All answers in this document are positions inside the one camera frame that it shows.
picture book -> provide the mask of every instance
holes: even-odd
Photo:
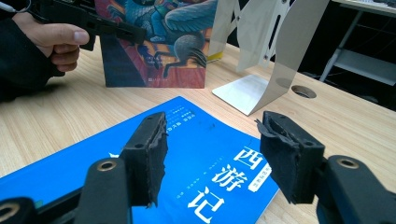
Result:
[[[107,87],[205,87],[218,0],[95,0],[97,13],[147,31],[143,44],[101,35]]]
[[[91,164],[120,155],[143,118],[157,112],[167,120],[165,175],[158,206],[133,206],[133,222],[255,223],[278,191],[260,139],[182,97],[0,178],[0,201],[24,196],[47,204],[81,188]]]

black sleeve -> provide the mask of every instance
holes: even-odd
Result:
[[[40,91],[63,75],[12,19],[0,21],[0,102]]]

white shelf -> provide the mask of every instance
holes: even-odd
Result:
[[[386,83],[390,86],[396,83],[396,64],[342,49],[334,66]]]

blue book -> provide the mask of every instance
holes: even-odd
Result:
[[[0,178],[0,201],[29,197],[47,204],[81,188],[91,164],[119,155],[143,118],[162,111],[168,152],[158,206],[134,206],[133,222],[256,222],[278,191],[260,153],[260,140],[182,97]]]

